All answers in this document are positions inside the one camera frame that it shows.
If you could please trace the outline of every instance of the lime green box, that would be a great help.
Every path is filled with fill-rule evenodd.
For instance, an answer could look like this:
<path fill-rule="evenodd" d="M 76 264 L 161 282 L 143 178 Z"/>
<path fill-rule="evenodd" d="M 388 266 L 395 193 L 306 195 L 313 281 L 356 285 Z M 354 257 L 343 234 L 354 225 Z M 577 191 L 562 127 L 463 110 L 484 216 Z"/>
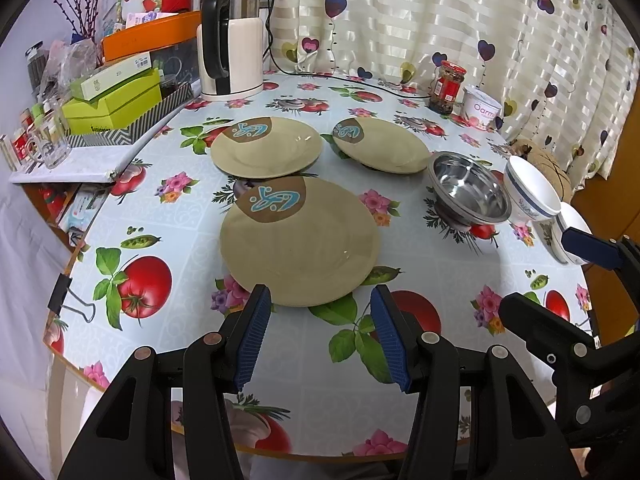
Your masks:
<path fill-rule="evenodd" d="M 126 128 L 162 100 L 158 69 L 127 80 L 94 101 L 71 99 L 62 112 L 72 135 Z"/>

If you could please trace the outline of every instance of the stainless steel bowl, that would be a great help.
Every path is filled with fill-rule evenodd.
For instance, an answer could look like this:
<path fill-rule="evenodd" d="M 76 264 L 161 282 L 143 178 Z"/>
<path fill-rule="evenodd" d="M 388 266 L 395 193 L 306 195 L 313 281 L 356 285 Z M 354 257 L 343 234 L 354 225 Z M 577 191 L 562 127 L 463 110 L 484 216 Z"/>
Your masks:
<path fill-rule="evenodd" d="M 498 179 L 467 156 L 433 153 L 427 169 L 445 220 L 454 227 L 499 224 L 511 215 L 511 200 Z"/>

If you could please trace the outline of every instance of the curtain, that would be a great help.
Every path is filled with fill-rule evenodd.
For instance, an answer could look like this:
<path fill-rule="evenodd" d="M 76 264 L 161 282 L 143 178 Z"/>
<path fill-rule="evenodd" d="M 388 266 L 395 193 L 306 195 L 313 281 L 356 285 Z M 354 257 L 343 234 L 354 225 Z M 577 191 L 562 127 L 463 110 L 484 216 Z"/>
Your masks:
<path fill-rule="evenodd" d="M 640 64 L 607 0 L 275 0 L 271 30 L 287 71 L 428 92 L 442 60 L 462 65 L 504 104 L 501 134 L 553 153 L 574 189 L 609 174 Z"/>

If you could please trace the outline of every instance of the silver bolt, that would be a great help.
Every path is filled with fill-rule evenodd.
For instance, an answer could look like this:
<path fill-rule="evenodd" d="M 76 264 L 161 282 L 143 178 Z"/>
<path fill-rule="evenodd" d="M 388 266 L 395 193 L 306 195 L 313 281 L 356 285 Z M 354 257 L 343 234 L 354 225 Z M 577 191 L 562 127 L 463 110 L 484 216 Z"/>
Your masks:
<path fill-rule="evenodd" d="M 591 409 L 584 404 L 575 410 L 575 420 L 578 424 L 586 424 L 591 418 Z"/>
<path fill-rule="evenodd" d="M 584 357 L 587 355 L 587 347 L 583 343 L 576 343 L 574 345 L 574 354 L 578 357 Z"/>
<path fill-rule="evenodd" d="M 435 332 L 422 332 L 422 340 L 430 345 L 435 345 L 440 341 L 440 336 Z"/>
<path fill-rule="evenodd" d="M 149 348 L 148 346 L 141 346 L 134 352 L 133 357 L 135 357 L 139 361 L 144 361 L 150 355 L 151 348 Z"/>
<path fill-rule="evenodd" d="M 504 359 L 505 357 L 507 357 L 507 355 L 509 355 L 509 351 L 504 346 L 500 345 L 496 345 L 491 348 L 491 353 L 498 359 Z"/>
<path fill-rule="evenodd" d="M 203 341 L 205 345 L 217 345 L 222 341 L 222 336 L 218 332 L 209 332 L 204 336 Z"/>

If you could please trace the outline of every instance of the electric kettle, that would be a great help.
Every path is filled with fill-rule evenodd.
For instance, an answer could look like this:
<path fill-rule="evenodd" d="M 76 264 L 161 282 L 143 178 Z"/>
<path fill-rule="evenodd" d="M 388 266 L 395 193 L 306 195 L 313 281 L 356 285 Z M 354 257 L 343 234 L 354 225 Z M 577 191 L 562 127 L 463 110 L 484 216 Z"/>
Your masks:
<path fill-rule="evenodd" d="M 260 0 L 204 0 L 198 26 L 201 97 L 243 99 L 262 91 Z"/>

